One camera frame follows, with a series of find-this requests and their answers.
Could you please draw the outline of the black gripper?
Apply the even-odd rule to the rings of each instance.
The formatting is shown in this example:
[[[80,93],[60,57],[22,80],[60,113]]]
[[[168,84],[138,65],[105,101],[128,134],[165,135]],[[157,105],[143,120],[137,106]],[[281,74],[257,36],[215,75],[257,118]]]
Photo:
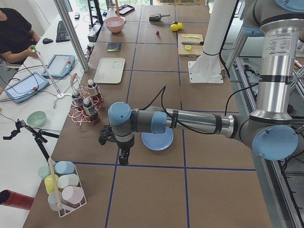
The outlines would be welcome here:
[[[128,157],[130,155],[130,149],[134,145],[134,140],[129,140],[127,142],[118,142],[118,147],[121,149],[121,154],[119,156],[120,165],[128,165]]]

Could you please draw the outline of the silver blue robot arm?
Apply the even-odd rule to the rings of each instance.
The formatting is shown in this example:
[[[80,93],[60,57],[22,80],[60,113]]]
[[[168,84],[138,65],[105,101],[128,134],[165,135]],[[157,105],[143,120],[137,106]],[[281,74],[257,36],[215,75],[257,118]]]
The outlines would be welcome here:
[[[301,0],[246,1],[244,30],[264,34],[256,108],[249,116],[219,116],[151,106],[131,109],[128,104],[117,102],[108,109],[109,124],[100,132],[99,142],[117,143],[121,165],[128,164],[135,132],[164,133],[167,127],[222,134],[242,142],[267,160],[288,157],[298,146],[287,107],[296,45],[303,26]]]

